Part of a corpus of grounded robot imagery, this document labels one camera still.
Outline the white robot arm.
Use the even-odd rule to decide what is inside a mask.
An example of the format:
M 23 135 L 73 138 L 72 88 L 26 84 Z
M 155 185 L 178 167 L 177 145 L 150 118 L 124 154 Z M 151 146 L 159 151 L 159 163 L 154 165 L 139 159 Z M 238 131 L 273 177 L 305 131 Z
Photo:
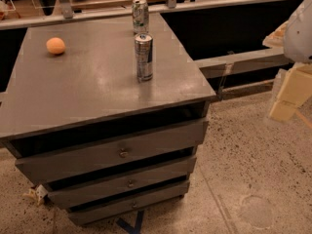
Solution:
M 284 54 L 294 65 L 285 73 L 269 112 L 271 119 L 280 122 L 290 120 L 312 96 L 312 0 L 303 0 L 289 18 Z

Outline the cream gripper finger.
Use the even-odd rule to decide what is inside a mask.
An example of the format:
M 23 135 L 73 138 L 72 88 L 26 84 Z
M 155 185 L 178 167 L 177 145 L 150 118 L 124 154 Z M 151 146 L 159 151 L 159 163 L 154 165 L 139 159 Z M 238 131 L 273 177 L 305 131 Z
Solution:
M 269 117 L 279 122 L 290 120 L 296 110 L 312 97 L 312 64 L 295 63 L 284 76 Z

